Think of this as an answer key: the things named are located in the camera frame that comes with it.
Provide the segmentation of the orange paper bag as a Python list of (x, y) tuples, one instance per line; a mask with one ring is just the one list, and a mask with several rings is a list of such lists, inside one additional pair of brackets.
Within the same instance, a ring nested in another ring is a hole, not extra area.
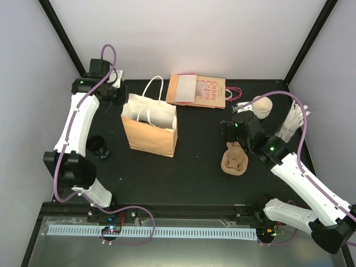
[(149, 81), (141, 95), (128, 95), (121, 120), (131, 149), (173, 157), (178, 138), (176, 106), (161, 99), (163, 78), (152, 79), (161, 80), (158, 99), (145, 96), (152, 83)]

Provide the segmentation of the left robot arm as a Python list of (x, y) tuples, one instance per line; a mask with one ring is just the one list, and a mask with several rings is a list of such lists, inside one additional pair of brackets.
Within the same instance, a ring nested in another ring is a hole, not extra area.
[(75, 79), (71, 89), (70, 111), (58, 143), (53, 151), (46, 151), (43, 162), (53, 177), (53, 193), (59, 202), (59, 186), (66, 186), (73, 195), (85, 197), (92, 206), (100, 207), (100, 215), (107, 222), (115, 221), (119, 208), (112, 193), (97, 178), (93, 163), (86, 159), (86, 146), (91, 123), (100, 103), (123, 105), (127, 102), (127, 88), (121, 86), (122, 71), (102, 58), (90, 61), (89, 72)]

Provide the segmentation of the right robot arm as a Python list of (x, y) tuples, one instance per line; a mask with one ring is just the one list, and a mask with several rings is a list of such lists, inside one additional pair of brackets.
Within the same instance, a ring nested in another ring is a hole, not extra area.
[(288, 184), (309, 206), (303, 209), (277, 198), (253, 210), (259, 224), (279, 221), (309, 234), (328, 253), (336, 254), (355, 233), (355, 205), (328, 189), (290, 152), (286, 142), (265, 134), (251, 111), (236, 113), (220, 122), (222, 137), (241, 148), (258, 163)]

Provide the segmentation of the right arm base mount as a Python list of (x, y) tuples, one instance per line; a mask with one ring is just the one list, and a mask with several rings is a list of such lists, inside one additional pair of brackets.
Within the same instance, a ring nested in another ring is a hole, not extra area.
[(234, 207), (233, 216), (228, 217), (229, 221), (234, 221), (238, 225), (250, 226), (274, 226), (276, 221), (267, 218), (263, 209), (254, 205)]

